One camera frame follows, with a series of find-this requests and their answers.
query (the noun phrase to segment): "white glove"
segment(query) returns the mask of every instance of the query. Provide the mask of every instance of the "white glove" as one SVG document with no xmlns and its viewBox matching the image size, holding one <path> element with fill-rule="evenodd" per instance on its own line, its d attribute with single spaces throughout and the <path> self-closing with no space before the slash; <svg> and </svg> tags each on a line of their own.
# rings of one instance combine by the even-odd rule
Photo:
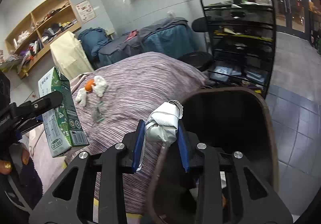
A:
<svg viewBox="0 0 321 224">
<path fill-rule="evenodd" d="M 86 97 L 87 97 L 87 92 L 86 92 L 85 88 L 81 88 L 81 89 L 79 89 L 75 100 L 76 100 L 76 102 L 80 102 L 80 105 L 82 107 L 85 107 L 86 106 Z"/>
</svg>

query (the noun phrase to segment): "blue cloth cover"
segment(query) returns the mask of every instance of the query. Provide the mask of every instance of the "blue cloth cover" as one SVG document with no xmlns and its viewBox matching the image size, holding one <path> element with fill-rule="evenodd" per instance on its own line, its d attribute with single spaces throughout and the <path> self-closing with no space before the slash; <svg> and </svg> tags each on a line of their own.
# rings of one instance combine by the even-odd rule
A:
<svg viewBox="0 0 321 224">
<path fill-rule="evenodd" d="M 162 53 L 175 59 L 197 49 L 192 31 L 183 25 L 157 31 L 148 36 L 143 45 L 145 52 Z"/>
<path fill-rule="evenodd" d="M 101 27 L 82 31 L 78 36 L 78 40 L 81 40 L 82 48 L 91 62 L 98 58 L 98 51 L 110 42 L 105 30 Z"/>
</svg>

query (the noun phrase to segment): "metal cart shelf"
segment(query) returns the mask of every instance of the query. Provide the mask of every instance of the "metal cart shelf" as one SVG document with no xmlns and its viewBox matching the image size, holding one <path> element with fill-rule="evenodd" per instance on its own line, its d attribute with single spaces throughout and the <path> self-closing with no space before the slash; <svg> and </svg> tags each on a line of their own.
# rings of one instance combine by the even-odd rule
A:
<svg viewBox="0 0 321 224">
<path fill-rule="evenodd" d="M 275 57 L 274 7 L 200 2 L 213 55 L 210 79 L 218 87 L 243 86 L 265 98 Z"/>
</svg>

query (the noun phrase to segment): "black round stool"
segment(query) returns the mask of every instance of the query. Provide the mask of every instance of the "black round stool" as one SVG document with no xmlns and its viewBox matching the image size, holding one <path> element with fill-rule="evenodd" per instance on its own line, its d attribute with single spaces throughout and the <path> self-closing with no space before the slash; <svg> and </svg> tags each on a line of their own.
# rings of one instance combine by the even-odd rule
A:
<svg viewBox="0 0 321 224">
<path fill-rule="evenodd" d="M 194 66 L 201 72 L 210 67 L 213 61 L 213 56 L 207 52 L 193 52 L 181 56 L 178 60 Z"/>
</svg>

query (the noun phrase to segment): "bed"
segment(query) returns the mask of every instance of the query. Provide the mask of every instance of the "bed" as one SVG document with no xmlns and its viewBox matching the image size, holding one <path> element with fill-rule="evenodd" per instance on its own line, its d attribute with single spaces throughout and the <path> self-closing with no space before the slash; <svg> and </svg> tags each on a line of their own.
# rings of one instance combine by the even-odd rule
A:
<svg viewBox="0 0 321 224">
<path fill-rule="evenodd" d="M 77 95 L 77 89 L 84 87 L 95 75 L 103 76 L 108 83 L 104 96 L 98 98 L 90 93 L 85 107 L 75 102 L 78 117 L 90 143 L 82 150 L 91 154 L 103 152 L 120 142 L 126 133 L 135 131 L 140 119 L 147 120 L 150 113 L 163 102 L 181 100 L 189 92 L 204 86 L 207 79 L 203 73 L 188 64 L 161 53 L 148 52 L 76 78 L 73 80 L 73 99 Z M 105 119 L 94 124 L 90 113 L 100 101 L 103 102 Z M 29 140 L 29 150 L 45 192 L 62 172 L 61 165 L 64 161 L 69 163 L 80 151 L 65 158 L 51 158 L 45 133 L 39 128 L 37 130 L 39 138 Z M 158 143 L 148 143 L 143 168 L 134 175 L 124 174 L 126 212 L 144 212 L 146 191 L 160 148 Z M 98 194 L 99 187 L 96 185 L 95 198 L 98 198 Z"/>
</svg>

